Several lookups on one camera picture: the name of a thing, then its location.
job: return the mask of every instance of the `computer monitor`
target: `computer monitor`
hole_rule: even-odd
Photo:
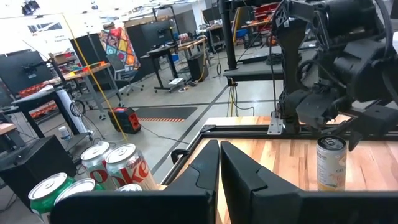
[[[43,62],[38,52],[25,52],[10,57],[0,57],[0,77],[10,92],[15,96],[28,87],[53,78],[45,64],[26,69],[29,65]]]
[[[169,21],[157,21],[142,25],[147,43],[151,46],[174,42],[174,35]]]

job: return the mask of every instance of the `wooden tabletop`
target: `wooden tabletop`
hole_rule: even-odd
[[[339,116],[336,123],[348,117]],[[206,124],[269,124],[268,116],[210,118]],[[210,139],[194,150],[179,175]],[[303,190],[317,190],[316,141],[276,139],[217,139],[229,141],[283,179]],[[346,190],[398,190],[398,142],[363,141],[347,156]],[[218,223],[231,223],[223,183],[218,187]]]
[[[205,39],[205,38],[202,38],[202,39],[200,39],[200,40],[189,41],[189,42],[187,42],[187,43],[180,44],[180,45],[178,46],[178,48],[177,48],[177,51],[188,50],[188,49],[191,49],[191,48],[193,48],[194,46],[196,46],[196,45],[198,45],[198,44],[202,44],[202,43],[204,43],[204,42],[206,42],[206,39]]]
[[[106,63],[104,65],[100,65],[100,66],[97,66],[95,68],[92,68],[91,71],[93,73],[96,73],[96,72],[102,71],[104,69],[107,69],[110,66],[111,66],[110,63]],[[71,72],[71,73],[68,73],[68,74],[64,75],[63,77],[65,78],[66,81],[69,81],[69,80],[73,80],[75,78],[83,78],[83,77],[86,77],[88,75],[91,75],[90,71],[81,72],[81,73],[78,73],[78,74],[74,74],[74,73]],[[58,77],[58,78],[53,78],[51,80],[44,81],[43,84],[45,84],[45,85],[47,85],[47,84],[54,85],[54,84],[58,84],[60,82],[61,82],[61,78]]]
[[[7,132],[13,129],[16,129],[16,126],[14,124],[9,124],[9,123],[0,124],[0,135],[6,134]]]
[[[241,28],[256,27],[268,24],[269,21],[253,22],[251,24],[243,25]]]

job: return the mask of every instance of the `patterned fabric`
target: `patterned fabric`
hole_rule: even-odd
[[[107,55],[117,54],[127,69],[138,69],[140,63],[132,48],[129,36],[122,27],[111,30],[102,30],[98,34],[101,44]]]

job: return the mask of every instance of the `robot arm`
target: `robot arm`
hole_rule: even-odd
[[[312,25],[320,48],[316,60],[299,65],[298,43],[307,23]],[[299,121],[321,130],[344,113],[355,119],[332,131],[349,129],[352,150],[362,136],[383,135],[395,127],[398,111],[384,107],[398,89],[397,76],[391,72],[398,69],[397,54],[390,38],[386,44],[380,41],[390,35],[387,25],[386,31],[372,0],[281,2],[274,15],[273,35],[285,59],[285,90],[278,109],[288,131],[299,131]],[[318,78],[307,87],[302,83],[302,70],[311,64],[318,66]],[[354,101],[372,100],[383,105],[362,111],[352,107]]]

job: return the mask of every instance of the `can with label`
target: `can with label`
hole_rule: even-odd
[[[323,136],[317,142],[318,190],[344,190],[347,145],[338,136]]]
[[[89,177],[94,179],[97,184],[100,184],[106,190],[115,190],[116,186],[106,171],[105,158],[110,151],[111,147],[108,142],[99,142],[86,149],[80,158],[81,164]]]
[[[50,223],[50,212],[54,202],[63,190],[71,186],[75,179],[66,173],[54,174],[37,184],[28,195],[30,209],[46,224]]]
[[[147,162],[134,144],[124,144],[110,152],[106,157],[106,170],[118,187],[138,184],[143,190],[157,190]]]
[[[74,184],[66,188],[58,197],[55,199],[54,205],[59,203],[61,200],[80,192],[91,192],[94,190],[105,190],[101,185],[96,184],[92,178],[84,178],[76,181]]]
[[[142,191],[142,188],[138,184],[127,184],[116,191]]]

